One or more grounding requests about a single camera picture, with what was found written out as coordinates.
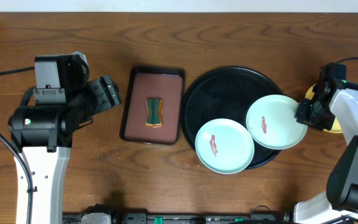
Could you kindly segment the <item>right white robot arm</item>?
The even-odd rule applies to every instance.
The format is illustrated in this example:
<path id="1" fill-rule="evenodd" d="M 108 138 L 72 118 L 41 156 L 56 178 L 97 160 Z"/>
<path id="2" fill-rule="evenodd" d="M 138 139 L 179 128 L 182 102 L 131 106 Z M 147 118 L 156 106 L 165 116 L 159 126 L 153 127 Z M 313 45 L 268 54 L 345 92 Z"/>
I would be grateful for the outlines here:
<path id="1" fill-rule="evenodd" d="M 358 84 L 333 79 L 320 81 L 311 100 L 296 111 L 298 122 L 324 129 L 338 120 L 346 149 L 330 173 L 325 192 L 295 205 L 297 223 L 327 223 L 341 216 L 358 218 Z"/>

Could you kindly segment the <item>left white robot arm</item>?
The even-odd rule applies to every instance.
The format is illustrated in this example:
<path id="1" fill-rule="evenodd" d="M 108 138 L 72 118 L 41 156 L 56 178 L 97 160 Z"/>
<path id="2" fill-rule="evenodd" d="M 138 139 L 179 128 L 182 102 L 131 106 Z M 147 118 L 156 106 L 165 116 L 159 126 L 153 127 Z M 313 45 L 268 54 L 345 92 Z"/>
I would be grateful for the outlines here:
<path id="1" fill-rule="evenodd" d="M 9 118 L 18 178 L 16 223 L 61 223 L 63 186 L 73 133 L 93 115 L 120 104 L 110 76 L 37 75 L 35 105 L 23 101 Z"/>

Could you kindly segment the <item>green yellow sponge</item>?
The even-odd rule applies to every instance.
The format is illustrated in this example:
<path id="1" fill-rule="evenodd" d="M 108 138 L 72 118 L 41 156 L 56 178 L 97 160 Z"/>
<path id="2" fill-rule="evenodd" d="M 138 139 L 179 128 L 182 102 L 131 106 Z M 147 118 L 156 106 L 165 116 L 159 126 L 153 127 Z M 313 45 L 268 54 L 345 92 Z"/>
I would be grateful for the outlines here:
<path id="1" fill-rule="evenodd" d="M 163 100 L 160 98 L 148 98 L 146 100 L 147 117 L 145 125 L 150 128 L 159 128 L 162 124 Z"/>

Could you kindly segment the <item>yellow plate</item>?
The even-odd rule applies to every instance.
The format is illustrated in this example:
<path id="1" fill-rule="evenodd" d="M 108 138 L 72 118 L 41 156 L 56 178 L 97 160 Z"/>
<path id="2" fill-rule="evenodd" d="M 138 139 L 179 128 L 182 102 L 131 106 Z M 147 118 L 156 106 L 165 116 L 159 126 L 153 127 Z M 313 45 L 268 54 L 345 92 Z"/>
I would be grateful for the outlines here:
<path id="1" fill-rule="evenodd" d="M 312 85 L 312 86 L 308 89 L 308 91 L 306 92 L 306 94 L 305 94 L 305 98 L 306 98 L 306 99 L 311 100 L 311 99 L 313 98 L 313 96 L 314 96 L 314 91 L 313 91 L 314 86 L 315 86 L 315 85 Z M 328 133 L 333 133 L 333 134 L 342 134 L 342 128 L 341 128 L 341 126 L 340 126 L 339 121 L 337 120 L 337 118 L 334 120 L 333 125 L 332 125 L 332 127 L 331 127 L 330 130 L 328 130 L 328 129 L 323 129 L 323 131 L 326 131 L 326 132 L 328 132 Z"/>

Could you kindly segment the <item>green plate with stain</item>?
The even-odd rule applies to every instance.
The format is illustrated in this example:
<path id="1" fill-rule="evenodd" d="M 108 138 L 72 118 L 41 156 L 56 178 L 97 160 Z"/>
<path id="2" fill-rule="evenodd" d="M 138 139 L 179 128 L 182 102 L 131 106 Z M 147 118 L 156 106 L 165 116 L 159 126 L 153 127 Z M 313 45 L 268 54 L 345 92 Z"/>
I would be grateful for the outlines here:
<path id="1" fill-rule="evenodd" d="M 246 126 L 261 146 L 284 150 L 298 144 L 308 127 L 295 119 L 298 103 L 284 95 L 259 98 L 248 109 Z"/>

